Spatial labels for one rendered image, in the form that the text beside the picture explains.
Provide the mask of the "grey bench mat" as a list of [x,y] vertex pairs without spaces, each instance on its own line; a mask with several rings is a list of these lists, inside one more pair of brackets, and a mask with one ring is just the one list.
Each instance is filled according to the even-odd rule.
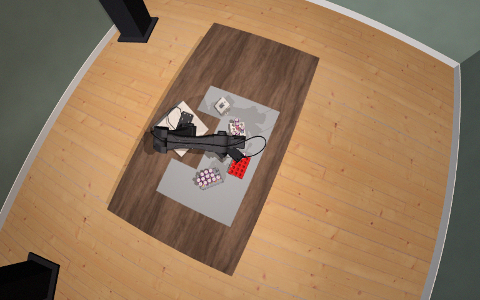
[[[222,97],[230,104],[227,116],[221,116],[215,108]],[[220,119],[214,134],[226,131],[231,136],[230,123],[238,118],[239,123],[244,122],[246,139],[262,136],[266,142],[262,137],[254,137],[246,141],[244,149],[237,148],[251,156],[242,179],[228,174],[234,160],[228,154],[221,159],[215,152],[205,151],[197,169],[171,158],[156,191],[231,227],[280,112],[214,86],[209,87],[197,110]],[[215,168],[223,182],[202,190],[197,175]]]

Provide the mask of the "red tube rack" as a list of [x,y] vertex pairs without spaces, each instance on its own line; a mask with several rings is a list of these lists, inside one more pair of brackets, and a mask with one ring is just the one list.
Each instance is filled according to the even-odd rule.
[[228,173],[230,175],[233,175],[233,176],[236,176],[237,178],[242,179],[247,169],[247,166],[250,162],[250,159],[251,159],[250,157],[247,157],[247,158],[241,159],[238,163],[236,163],[236,161],[233,160]]

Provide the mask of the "white tube rack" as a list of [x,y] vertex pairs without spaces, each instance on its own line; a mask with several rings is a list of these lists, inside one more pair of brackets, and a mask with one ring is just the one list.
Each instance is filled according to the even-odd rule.
[[[246,136],[245,127],[244,127],[244,133],[241,134],[241,126],[244,126],[244,122],[239,122],[240,136]],[[233,131],[235,131],[235,132],[237,131],[235,123],[231,123],[231,124],[230,124],[230,127],[231,127],[231,135],[232,135],[232,132],[233,132]]]

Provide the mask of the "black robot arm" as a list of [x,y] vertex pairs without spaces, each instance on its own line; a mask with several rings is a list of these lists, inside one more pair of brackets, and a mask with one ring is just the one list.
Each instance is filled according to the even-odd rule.
[[[222,153],[224,156],[228,154],[237,163],[243,158],[244,154],[237,148],[245,148],[245,142],[243,142],[246,140],[245,136],[229,136],[226,131],[196,136],[197,126],[191,123],[193,117],[193,114],[183,111],[175,130],[169,130],[169,127],[165,126],[154,126],[154,135],[167,142],[162,142],[154,136],[153,149],[163,154],[167,154],[167,151],[172,149],[202,149],[208,152]],[[237,144],[240,142],[243,143]],[[233,144],[237,145],[229,146]]]

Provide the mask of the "cream square panel with done button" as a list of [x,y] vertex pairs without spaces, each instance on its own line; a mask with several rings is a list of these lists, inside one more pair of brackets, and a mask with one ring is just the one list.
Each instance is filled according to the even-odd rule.
[[221,116],[224,114],[227,116],[228,112],[231,110],[230,109],[230,104],[229,102],[225,99],[225,97],[222,97],[220,101],[215,105],[216,110],[218,110],[221,113]]

